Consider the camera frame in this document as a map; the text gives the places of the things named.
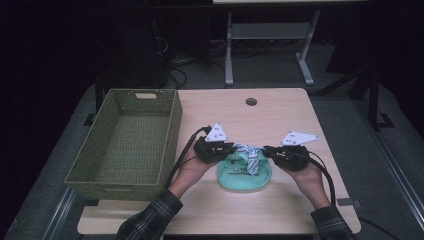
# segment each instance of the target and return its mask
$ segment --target hand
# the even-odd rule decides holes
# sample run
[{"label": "hand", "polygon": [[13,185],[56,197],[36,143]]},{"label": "hand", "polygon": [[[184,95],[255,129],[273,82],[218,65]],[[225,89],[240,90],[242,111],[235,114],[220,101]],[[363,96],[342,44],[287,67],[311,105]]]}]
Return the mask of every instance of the hand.
[{"label": "hand", "polygon": [[281,169],[294,179],[299,190],[309,199],[315,209],[331,205],[325,194],[322,173],[315,165],[308,163],[305,169],[297,172]]},{"label": "hand", "polygon": [[216,162],[207,164],[198,158],[193,149],[194,144],[196,144],[196,141],[188,149],[178,170],[177,177],[168,188],[178,198],[181,198],[191,186],[196,184],[209,168],[217,164]]}]

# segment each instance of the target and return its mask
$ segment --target black cable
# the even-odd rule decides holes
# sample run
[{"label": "black cable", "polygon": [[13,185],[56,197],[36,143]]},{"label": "black cable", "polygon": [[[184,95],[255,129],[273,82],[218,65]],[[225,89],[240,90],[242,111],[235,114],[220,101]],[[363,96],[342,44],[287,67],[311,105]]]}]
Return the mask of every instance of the black cable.
[{"label": "black cable", "polygon": [[336,206],[336,193],[335,193],[335,190],[334,190],[334,182],[333,182],[333,179],[331,178],[330,174],[328,173],[327,169],[324,168],[321,164],[319,164],[319,162],[317,162],[315,159],[313,159],[311,157],[306,157],[306,156],[303,156],[302,154],[298,154],[298,153],[290,153],[290,154],[293,154],[295,156],[306,159],[310,163],[314,164],[322,172],[322,174],[324,174],[324,176],[327,178],[328,186],[330,188],[331,205]]},{"label": "black cable", "polygon": [[196,155],[196,156],[194,156],[194,157],[191,157],[191,158],[187,159],[187,160],[186,160],[186,161],[184,161],[184,162],[182,162],[182,163],[180,164],[180,166],[178,166],[178,168],[180,168],[182,165],[186,164],[187,162],[189,162],[189,161],[191,161],[191,160],[195,159],[196,157],[197,157],[197,155]]},{"label": "black cable", "polygon": [[325,163],[324,163],[324,161],[322,161],[322,159],[317,155],[317,154],[315,154],[314,152],[311,152],[311,151],[308,151],[310,154],[313,154],[315,157],[317,157],[320,161],[321,161],[321,163],[322,163],[322,166],[325,168],[325,169],[327,169],[327,166],[325,166]]},{"label": "black cable", "polygon": [[179,83],[178,80],[172,74],[170,74],[170,78],[175,82],[175,88],[176,89],[184,88],[185,84],[187,83],[187,74],[179,69],[172,68],[172,67],[170,67],[169,70],[180,72],[184,76],[183,83]]},{"label": "black cable", "polygon": [[368,223],[369,225],[371,225],[371,226],[373,226],[373,227],[377,228],[378,230],[380,230],[380,231],[384,232],[385,234],[389,235],[391,238],[393,238],[393,239],[395,239],[395,240],[401,240],[400,238],[396,237],[393,233],[391,233],[391,232],[387,231],[386,229],[384,229],[384,228],[382,228],[382,227],[378,226],[377,224],[375,224],[375,223],[371,222],[371,221],[370,221],[370,220],[368,220],[368,219],[365,219],[365,218],[362,218],[362,217],[358,217],[358,219],[359,219],[360,221],[366,222],[366,223]]},{"label": "black cable", "polygon": [[188,149],[190,148],[190,146],[193,144],[194,140],[196,139],[197,134],[199,134],[199,132],[201,132],[201,131],[208,132],[208,131],[210,131],[210,127],[202,127],[200,129],[198,129],[193,135],[191,135],[191,137],[188,140],[183,151],[181,151],[181,154],[178,157],[177,162],[175,163],[174,167],[172,168],[171,173],[168,176],[168,179],[166,180],[165,188],[168,188],[171,185],[172,179],[174,178],[175,173],[177,172],[178,168],[180,167],[180,165],[181,165],[181,163],[184,159],[184,156],[187,154]]}]

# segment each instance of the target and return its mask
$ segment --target white card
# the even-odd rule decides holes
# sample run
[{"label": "white card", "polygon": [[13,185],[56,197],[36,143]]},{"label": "white card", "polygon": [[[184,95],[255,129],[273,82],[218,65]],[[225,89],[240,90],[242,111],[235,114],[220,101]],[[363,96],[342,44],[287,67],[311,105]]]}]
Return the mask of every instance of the white card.
[{"label": "white card", "polygon": [[205,139],[206,142],[220,142],[227,140],[228,137],[225,134],[224,129],[222,129],[220,123],[215,123],[215,126],[213,126],[212,130],[209,132]]},{"label": "white card", "polygon": [[320,139],[318,135],[312,135],[300,132],[289,132],[287,136],[281,141],[283,146],[298,146],[303,143],[311,142]]}]

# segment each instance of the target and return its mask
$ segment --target round hole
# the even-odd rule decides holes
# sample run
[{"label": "round hole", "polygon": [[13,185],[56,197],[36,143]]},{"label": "round hole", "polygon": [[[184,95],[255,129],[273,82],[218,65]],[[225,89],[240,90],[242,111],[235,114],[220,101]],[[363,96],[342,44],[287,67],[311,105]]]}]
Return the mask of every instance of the round hole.
[{"label": "round hole", "polygon": [[255,106],[256,104],[258,104],[258,101],[256,101],[256,99],[254,98],[248,98],[246,99],[246,104],[249,106]]}]

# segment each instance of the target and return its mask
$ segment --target metal leg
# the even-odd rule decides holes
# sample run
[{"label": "metal leg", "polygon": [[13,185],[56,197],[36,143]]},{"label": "metal leg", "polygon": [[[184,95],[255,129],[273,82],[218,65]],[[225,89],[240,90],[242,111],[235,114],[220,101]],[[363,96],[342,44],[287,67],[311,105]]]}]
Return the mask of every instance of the metal leg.
[{"label": "metal leg", "polygon": [[233,64],[231,62],[231,12],[228,13],[227,55],[225,56],[225,85],[233,86]]},{"label": "metal leg", "polygon": [[308,65],[306,64],[305,59],[306,59],[306,54],[308,53],[308,50],[309,50],[309,46],[312,41],[312,37],[314,36],[319,13],[320,11],[314,12],[314,15],[312,16],[312,20],[308,28],[307,36],[305,38],[305,46],[303,47],[302,52],[296,53],[296,59],[297,59],[297,62],[299,63],[300,70],[302,71],[303,78],[305,79],[306,85],[309,85],[309,86],[314,84],[314,80],[312,79],[312,75],[309,72],[309,68],[308,68]]}]

